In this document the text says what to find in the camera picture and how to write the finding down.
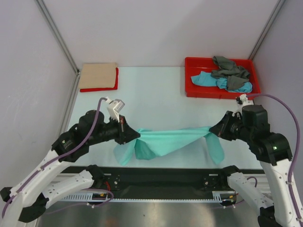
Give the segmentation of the mint green t shirt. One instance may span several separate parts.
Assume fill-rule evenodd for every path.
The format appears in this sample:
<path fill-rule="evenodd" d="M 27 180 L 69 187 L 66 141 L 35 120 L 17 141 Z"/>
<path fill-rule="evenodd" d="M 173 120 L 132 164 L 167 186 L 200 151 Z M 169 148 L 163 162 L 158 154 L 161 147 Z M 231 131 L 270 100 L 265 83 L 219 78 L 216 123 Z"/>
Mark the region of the mint green t shirt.
<path fill-rule="evenodd" d="M 179 150 L 200 138 L 205 138 L 209 156 L 215 164 L 224 160 L 224 150 L 219 138 L 210 132 L 209 126 L 166 131 L 141 128 L 137 132 L 140 134 L 139 138 L 123 145 L 118 144 L 114 148 L 116 161 L 122 166 L 127 165 L 132 156 L 138 160 L 152 160 Z"/>

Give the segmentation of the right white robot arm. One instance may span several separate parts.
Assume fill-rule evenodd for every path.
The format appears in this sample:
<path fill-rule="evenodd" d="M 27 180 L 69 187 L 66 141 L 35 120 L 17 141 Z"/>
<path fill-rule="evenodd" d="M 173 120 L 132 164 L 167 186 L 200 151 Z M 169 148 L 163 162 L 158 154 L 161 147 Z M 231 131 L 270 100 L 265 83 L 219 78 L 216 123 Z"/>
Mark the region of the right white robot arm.
<path fill-rule="evenodd" d="M 301 227 L 303 205 L 290 169 L 294 163 L 287 138 L 270 131 L 267 111 L 260 105 L 246 105 L 240 112 L 227 111 L 210 132 L 217 137 L 246 142 L 266 175 L 271 198 L 259 189 L 236 166 L 222 169 L 218 178 L 224 190 L 235 190 L 255 210 L 261 227 Z"/>

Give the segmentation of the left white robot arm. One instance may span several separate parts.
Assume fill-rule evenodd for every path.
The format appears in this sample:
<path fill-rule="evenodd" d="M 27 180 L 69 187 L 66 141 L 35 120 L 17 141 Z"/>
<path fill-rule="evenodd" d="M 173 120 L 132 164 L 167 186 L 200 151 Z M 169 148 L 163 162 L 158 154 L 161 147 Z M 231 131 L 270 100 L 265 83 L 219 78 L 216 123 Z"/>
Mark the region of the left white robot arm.
<path fill-rule="evenodd" d="M 0 191 L 6 203 L 2 210 L 2 226 L 29 223 L 45 213 L 65 196 L 83 189 L 99 189 L 105 183 L 97 165 L 90 165 L 74 177 L 53 184 L 52 180 L 89 152 L 92 145 L 114 140 L 124 145 L 140 137 L 124 116 L 104 121 L 100 111 L 91 110 L 54 142 L 43 161 L 18 185 Z"/>

